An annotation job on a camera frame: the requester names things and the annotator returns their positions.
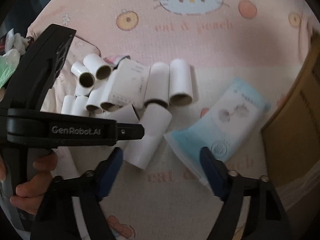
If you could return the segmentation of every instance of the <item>finger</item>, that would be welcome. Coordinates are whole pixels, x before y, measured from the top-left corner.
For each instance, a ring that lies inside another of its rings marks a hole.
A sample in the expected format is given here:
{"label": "finger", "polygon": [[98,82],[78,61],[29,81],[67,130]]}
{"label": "finger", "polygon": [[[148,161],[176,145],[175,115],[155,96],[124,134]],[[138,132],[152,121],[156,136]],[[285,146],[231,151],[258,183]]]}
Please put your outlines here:
{"label": "finger", "polygon": [[38,171],[54,171],[57,167],[58,158],[55,153],[38,158],[33,167]]}
{"label": "finger", "polygon": [[4,161],[2,160],[2,157],[0,155],[0,180],[5,181],[5,166],[4,166]]}
{"label": "finger", "polygon": [[16,187],[16,194],[20,197],[36,197],[45,193],[52,181],[50,172],[40,172],[31,181]]}
{"label": "finger", "polygon": [[202,118],[209,110],[209,108],[202,108],[200,118]]}
{"label": "finger", "polygon": [[4,98],[4,95],[5,95],[5,88],[2,87],[0,88],[0,101]]}
{"label": "finger", "polygon": [[36,196],[36,197],[19,197],[19,196],[12,196],[10,198],[10,202],[13,206],[22,209],[29,214],[36,215],[40,204],[44,198],[44,194]]}

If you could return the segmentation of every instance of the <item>cardboard tube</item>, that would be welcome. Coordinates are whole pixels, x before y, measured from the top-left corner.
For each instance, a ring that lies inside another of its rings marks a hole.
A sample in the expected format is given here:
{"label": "cardboard tube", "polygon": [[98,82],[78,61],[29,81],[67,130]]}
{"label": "cardboard tube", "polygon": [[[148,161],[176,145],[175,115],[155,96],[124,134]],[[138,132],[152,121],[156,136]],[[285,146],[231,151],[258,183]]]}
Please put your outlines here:
{"label": "cardboard tube", "polygon": [[142,140],[132,140],[124,150],[124,160],[145,170],[167,130],[172,115],[158,104],[149,104],[139,124],[145,129]]}
{"label": "cardboard tube", "polygon": [[184,59],[170,63],[169,101],[174,106],[186,106],[193,101],[191,70]]}
{"label": "cardboard tube", "polygon": [[58,157],[58,163],[55,169],[56,174],[54,174],[54,176],[59,175],[64,179],[73,179],[80,176],[68,147],[59,147],[58,149],[52,150]]}
{"label": "cardboard tube", "polygon": [[93,88],[95,78],[80,61],[72,65],[71,72],[78,77],[79,84],[84,88]]}
{"label": "cardboard tube", "polygon": [[88,102],[88,97],[80,96],[76,98],[75,104],[72,109],[72,115],[89,117],[90,113],[85,108]]}
{"label": "cardboard tube", "polygon": [[61,114],[71,115],[75,102],[76,102],[75,96],[65,96],[62,104]]}
{"label": "cardboard tube", "polygon": [[90,92],[92,91],[94,86],[92,87],[84,87],[83,85],[80,84],[80,79],[77,81],[77,86],[76,86],[76,92],[75,96],[80,97],[80,96],[88,96],[90,95]]}
{"label": "cardboard tube", "polygon": [[164,108],[169,106],[170,67],[166,63],[155,63],[150,70],[144,106],[157,103]]}
{"label": "cardboard tube", "polygon": [[114,105],[133,106],[140,110],[143,108],[144,98],[150,74],[150,67],[138,62],[123,59],[112,86],[110,97]]}
{"label": "cardboard tube", "polygon": [[101,95],[101,102],[100,102],[100,107],[105,110],[105,111],[109,111],[109,112],[114,112],[117,111],[119,109],[118,106],[114,105],[112,102],[112,98],[109,98],[110,96],[110,92],[112,89],[112,86],[115,82],[116,79],[116,74],[117,74],[117,69],[112,71],[105,87],[104,87],[104,91]]}
{"label": "cardboard tube", "polygon": [[112,71],[112,67],[97,54],[87,55],[83,60],[83,64],[97,80],[108,78]]}
{"label": "cardboard tube", "polygon": [[[126,105],[120,108],[118,111],[115,111],[112,113],[104,112],[103,114],[97,114],[95,117],[109,119],[109,120],[116,120],[118,123],[133,123],[133,124],[137,124],[140,120],[139,115],[132,104]],[[124,150],[127,147],[128,143],[129,141],[118,141],[115,147],[119,147],[122,150]]]}
{"label": "cardboard tube", "polygon": [[103,93],[106,82],[98,81],[95,83],[92,92],[90,93],[88,102],[85,108],[93,114],[102,114],[103,110],[100,107],[101,95]]}

